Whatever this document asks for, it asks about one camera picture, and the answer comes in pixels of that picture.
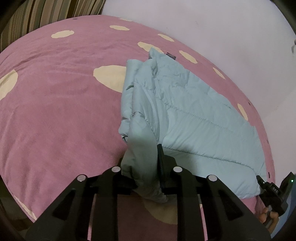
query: white wall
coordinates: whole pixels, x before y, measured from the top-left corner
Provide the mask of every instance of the white wall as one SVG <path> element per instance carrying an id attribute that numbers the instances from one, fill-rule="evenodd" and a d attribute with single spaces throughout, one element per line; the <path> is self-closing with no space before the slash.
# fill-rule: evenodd
<path id="1" fill-rule="evenodd" d="M 296 173 L 296 89 L 269 116 L 263 119 L 276 171 L 276 184 Z"/>
<path id="2" fill-rule="evenodd" d="M 296 172 L 296 36 L 270 0 L 107 0 L 103 14 L 162 31 L 218 66 L 259 112 L 277 184 Z"/>

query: metal screw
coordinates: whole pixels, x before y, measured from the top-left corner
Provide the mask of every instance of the metal screw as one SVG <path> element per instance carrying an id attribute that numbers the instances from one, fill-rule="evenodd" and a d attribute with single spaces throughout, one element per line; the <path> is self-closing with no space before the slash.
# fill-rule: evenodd
<path id="1" fill-rule="evenodd" d="M 121 168 L 120 167 L 112 167 L 112 172 L 120 172 Z"/>
<path id="2" fill-rule="evenodd" d="M 182 167 L 174 167 L 173 170 L 174 170 L 174 172 L 182 172 L 183 171 Z"/>
<path id="3" fill-rule="evenodd" d="M 86 179 L 86 176 L 85 175 L 79 175 L 78 177 L 77 177 L 77 180 L 79 181 L 79 182 L 82 182 L 82 181 L 84 181 Z"/>
<path id="4" fill-rule="evenodd" d="M 217 181 L 217 177 L 215 175 L 209 175 L 209 180 L 212 181 L 212 182 L 215 182 Z"/>

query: finger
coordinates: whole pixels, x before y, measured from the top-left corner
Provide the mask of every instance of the finger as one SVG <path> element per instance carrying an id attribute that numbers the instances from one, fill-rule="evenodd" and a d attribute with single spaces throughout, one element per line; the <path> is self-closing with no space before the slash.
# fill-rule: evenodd
<path id="1" fill-rule="evenodd" d="M 264 208 L 262 213 L 267 213 L 268 212 L 268 207 Z"/>
<path id="2" fill-rule="evenodd" d="M 278 219 L 279 218 L 279 214 L 277 212 L 270 212 L 270 217 L 272 219 Z"/>
<path id="3" fill-rule="evenodd" d="M 266 214 L 262 213 L 259 215 L 258 219 L 261 223 L 264 223 L 266 221 Z"/>

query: cream polka dot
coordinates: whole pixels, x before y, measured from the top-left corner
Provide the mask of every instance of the cream polka dot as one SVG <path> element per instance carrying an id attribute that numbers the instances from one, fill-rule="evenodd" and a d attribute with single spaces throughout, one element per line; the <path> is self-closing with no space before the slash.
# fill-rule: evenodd
<path id="1" fill-rule="evenodd" d="M 221 78 L 225 79 L 225 77 L 223 76 L 223 74 L 219 70 L 217 70 L 214 67 L 213 67 L 213 70 L 215 70 L 215 72 L 217 73 L 217 75 L 219 75 Z"/>
<path id="2" fill-rule="evenodd" d="M 142 199 L 144 207 L 157 220 L 168 224 L 178 224 L 178 208 L 173 203 L 156 203 L 148 199 Z"/>
<path id="3" fill-rule="evenodd" d="M 106 87 L 122 93 L 126 67 L 119 65 L 101 66 L 94 69 L 94 77 Z"/>
<path id="4" fill-rule="evenodd" d="M 32 219 L 37 220 L 35 214 L 31 210 L 29 210 L 25 204 L 23 204 L 16 196 L 14 196 L 14 198 L 22 206 L 22 208 L 26 211 L 26 213 L 30 215 Z"/>
<path id="5" fill-rule="evenodd" d="M 158 36 L 168 40 L 168 41 L 171 41 L 171 42 L 174 42 L 175 40 L 173 40 L 172 38 L 170 38 L 169 36 L 166 36 L 166 35 L 163 35 L 163 34 L 158 34 Z"/>
<path id="6" fill-rule="evenodd" d="M 132 20 L 128 20 L 128 19 L 125 19 L 125 18 L 120 18 L 120 20 L 124 20 L 124 21 L 128 21 L 128 22 L 132 22 Z"/>
<path id="7" fill-rule="evenodd" d="M 244 111 L 244 108 L 242 107 L 242 105 L 237 104 L 237 107 L 239 108 L 239 111 L 241 112 L 242 116 L 245 118 L 245 120 L 247 121 L 249 118 L 247 116 L 247 113 Z"/>
<path id="8" fill-rule="evenodd" d="M 197 64 L 196 59 L 195 59 L 194 57 L 192 57 L 190 54 L 188 54 L 188 53 L 186 53 L 186 52 L 184 52 L 184 51 L 182 51 L 182 50 L 180 50 L 179 53 L 180 53 L 181 55 L 183 55 L 183 57 L 184 57 L 185 59 L 188 59 L 190 62 L 192 62 L 192 63 L 194 63 L 194 64 Z"/>
<path id="9" fill-rule="evenodd" d="M 152 44 L 147 44 L 147 43 L 144 43 L 144 42 L 139 42 L 139 43 L 138 43 L 138 46 L 141 47 L 141 48 L 143 48 L 143 49 L 146 50 L 147 52 L 149 52 L 151 48 L 154 48 L 154 49 L 156 49 L 158 52 L 163 53 L 163 51 L 161 51 L 160 48 L 155 47 L 155 46 L 152 45 Z"/>
<path id="10" fill-rule="evenodd" d="M 118 25 L 110 25 L 110 28 L 116 29 L 116 30 L 123 30 L 123 31 L 128 31 L 129 28 L 123 27 L 123 26 L 118 26 Z"/>
<path id="11" fill-rule="evenodd" d="M 53 39 L 65 38 L 65 37 L 68 37 L 68 36 L 70 36 L 72 34 L 74 34 L 74 31 L 72 31 L 72 30 L 64 30 L 64 31 L 60 31 L 60 32 L 57 32 L 55 34 L 52 34 L 52 38 Z"/>
<path id="12" fill-rule="evenodd" d="M 0 79 L 0 100 L 2 100 L 15 86 L 18 74 L 15 70 L 10 71 Z"/>

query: bed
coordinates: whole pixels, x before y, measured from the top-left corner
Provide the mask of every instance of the bed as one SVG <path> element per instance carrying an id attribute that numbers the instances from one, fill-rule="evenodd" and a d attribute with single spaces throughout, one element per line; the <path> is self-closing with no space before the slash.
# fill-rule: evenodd
<path id="1" fill-rule="evenodd" d="M 76 176 L 100 175 L 123 156 L 118 128 L 126 61 L 147 60 L 151 47 L 176 56 L 256 127 L 267 180 L 275 181 L 258 112 L 217 66 L 128 19 L 81 16 L 39 28 L 0 54 L 0 175 L 32 221 Z M 253 213 L 261 208 L 257 197 L 242 201 Z M 174 201 L 119 197 L 120 240 L 174 240 L 176 223 Z"/>

